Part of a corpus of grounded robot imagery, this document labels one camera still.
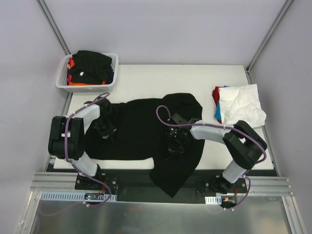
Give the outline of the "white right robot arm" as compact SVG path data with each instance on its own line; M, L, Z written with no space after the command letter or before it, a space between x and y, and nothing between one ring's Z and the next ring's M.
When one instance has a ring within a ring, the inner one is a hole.
M168 124L167 158L185 153L186 144L191 140L209 140L227 147L232 161L219 178L209 182L211 189L218 193L226 194L235 189L238 179L258 164L261 157L265 157L266 142L243 120L222 127L196 118L187 121L179 114L174 114Z

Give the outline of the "white t shirt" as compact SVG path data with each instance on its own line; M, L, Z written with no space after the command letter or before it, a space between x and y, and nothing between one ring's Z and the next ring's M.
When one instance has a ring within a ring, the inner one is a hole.
M218 93L223 125L235 124L239 120L247 122L252 128L265 124L267 115L261 108L256 84L221 87Z

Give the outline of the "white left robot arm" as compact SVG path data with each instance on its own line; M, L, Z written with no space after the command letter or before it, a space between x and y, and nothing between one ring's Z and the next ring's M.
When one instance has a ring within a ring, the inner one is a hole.
M85 133L92 129L100 139L111 139L117 130L109 119L112 113L109 100L89 101L71 114L53 117L51 122L49 154L71 164L79 175L87 176L86 184L94 190L103 185L103 177L98 175L100 167L86 153Z

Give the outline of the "red t shirt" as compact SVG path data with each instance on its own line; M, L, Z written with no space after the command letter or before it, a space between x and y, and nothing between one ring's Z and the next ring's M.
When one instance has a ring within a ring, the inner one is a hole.
M222 86L216 86L212 92L212 97L216 106L219 103L219 88L222 88Z

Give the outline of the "white plastic laundry basket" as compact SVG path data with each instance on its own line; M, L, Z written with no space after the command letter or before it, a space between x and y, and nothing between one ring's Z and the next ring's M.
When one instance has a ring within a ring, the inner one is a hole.
M67 85L68 75L67 75L67 65L69 60L72 58L72 54L66 55L60 65L58 67L58 72L56 75L55 85L60 88L64 89L69 93L82 93L82 92L111 92L114 88L114 85L117 80L117 72L118 72L118 64L119 64L119 57L116 53L103 53L112 59L111 67L113 70L113 80L110 84L103 84L103 85Z

